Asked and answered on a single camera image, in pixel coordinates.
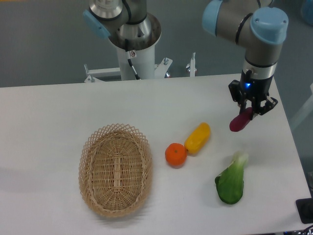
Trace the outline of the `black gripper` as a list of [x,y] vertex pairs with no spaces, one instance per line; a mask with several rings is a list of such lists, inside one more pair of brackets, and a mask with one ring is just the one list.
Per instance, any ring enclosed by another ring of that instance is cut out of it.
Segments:
[[[278,104],[277,99],[269,97],[269,88],[272,78],[273,76],[267,79],[254,79],[252,78],[252,73],[249,72],[248,75],[246,75],[242,71],[240,82],[233,80],[228,85],[233,101],[237,102],[240,108],[239,114],[246,110],[247,98],[252,99],[250,120],[253,120],[257,115],[262,116],[266,114]],[[258,101],[258,99],[265,99],[264,106],[261,106],[261,102]]]

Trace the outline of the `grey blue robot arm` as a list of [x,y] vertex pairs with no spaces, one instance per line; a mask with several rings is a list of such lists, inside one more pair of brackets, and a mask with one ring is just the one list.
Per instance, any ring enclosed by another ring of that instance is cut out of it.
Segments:
[[[241,79],[232,81],[229,90],[240,115],[249,120],[277,104],[268,92],[289,19],[270,4],[269,0],[213,0],[202,15],[205,31],[246,50]],[[123,80],[165,76],[165,65],[155,66],[161,26],[148,13],[146,1],[91,0],[83,18],[94,34],[115,46]]]

